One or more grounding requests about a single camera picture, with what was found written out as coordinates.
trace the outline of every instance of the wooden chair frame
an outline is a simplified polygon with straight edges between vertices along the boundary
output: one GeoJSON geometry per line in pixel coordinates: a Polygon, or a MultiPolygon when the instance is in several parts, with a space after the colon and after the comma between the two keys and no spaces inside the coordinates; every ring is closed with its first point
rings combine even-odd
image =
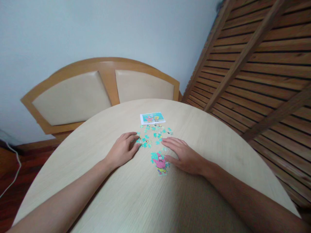
{"type": "Polygon", "coordinates": [[[59,69],[54,74],[52,74],[48,79],[44,80],[43,82],[36,85],[33,89],[31,89],[21,99],[21,102],[25,105],[28,111],[36,119],[37,123],[41,126],[45,134],[57,134],[61,132],[75,130],[84,121],[65,125],[52,126],[44,119],[44,117],[35,108],[32,102],[43,92],[66,79],[75,77],[80,74],[98,71],[105,85],[111,105],[112,106],[117,105],[120,103],[120,101],[117,89],[115,70],[137,71],[153,75],[159,79],[165,80],[174,85],[173,100],[178,101],[180,98],[179,82],[176,79],[168,76],[167,74],[157,70],[156,68],[132,59],[103,57],[103,58],[91,58],[78,61],[59,69]]]}

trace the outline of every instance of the puzzle picture card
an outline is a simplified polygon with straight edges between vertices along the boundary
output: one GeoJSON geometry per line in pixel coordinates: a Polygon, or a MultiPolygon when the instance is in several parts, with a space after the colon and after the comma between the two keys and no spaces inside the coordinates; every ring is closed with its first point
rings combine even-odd
{"type": "Polygon", "coordinates": [[[151,124],[164,123],[165,119],[161,112],[157,112],[157,113],[140,114],[140,121],[142,125],[151,125],[151,124]]]}

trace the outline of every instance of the hand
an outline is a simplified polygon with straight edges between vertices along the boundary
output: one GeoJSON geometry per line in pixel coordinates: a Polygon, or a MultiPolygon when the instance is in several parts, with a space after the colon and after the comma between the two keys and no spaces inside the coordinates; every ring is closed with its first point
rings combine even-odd
{"type": "Polygon", "coordinates": [[[162,144],[174,151],[179,158],[177,160],[172,156],[165,155],[165,160],[190,174],[203,175],[208,164],[211,163],[195,152],[183,140],[172,137],[162,138],[162,144]]]}
{"type": "Polygon", "coordinates": [[[109,164],[111,170],[125,164],[137,152],[141,144],[135,144],[136,140],[139,139],[139,136],[136,134],[136,132],[124,133],[116,140],[104,159],[109,164]]]}

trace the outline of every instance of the white cable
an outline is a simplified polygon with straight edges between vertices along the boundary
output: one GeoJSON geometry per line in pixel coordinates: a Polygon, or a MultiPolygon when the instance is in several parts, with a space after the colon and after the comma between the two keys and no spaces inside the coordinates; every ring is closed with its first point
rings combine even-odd
{"type": "Polygon", "coordinates": [[[22,164],[21,164],[21,162],[20,162],[20,160],[19,160],[18,153],[16,152],[16,150],[12,149],[12,147],[10,147],[10,145],[8,144],[7,141],[3,140],[2,138],[0,138],[0,139],[6,143],[6,145],[7,145],[8,148],[10,148],[12,151],[14,151],[14,152],[16,153],[16,159],[17,159],[18,164],[19,164],[19,168],[18,168],[18,170],[17,170],[17,173],[16,173],[16,175],[15,175],[15,178],[14,178],[13,182],[4,190],[4,192],[3,192],[3,193],[1,194],[1,196],[0,196],[0,198],[1,198],[1,197],[3,196],[3,194],[4,194],[4,193],[12,186],[12,184],[14,184],[14,182],[16,181],[17,176],[18,176],[19,171],[20,171],[20,168],[22,167],[22,164]]]}

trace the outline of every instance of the wooden louvered door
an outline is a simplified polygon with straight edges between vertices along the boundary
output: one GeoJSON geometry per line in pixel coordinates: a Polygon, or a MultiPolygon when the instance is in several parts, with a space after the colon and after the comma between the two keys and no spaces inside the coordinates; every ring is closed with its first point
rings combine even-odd
{"type": "Polygon", "coordinates": [[[311,208],[311,1],[224,1],[182,101],[257,151],[311,208]]]}

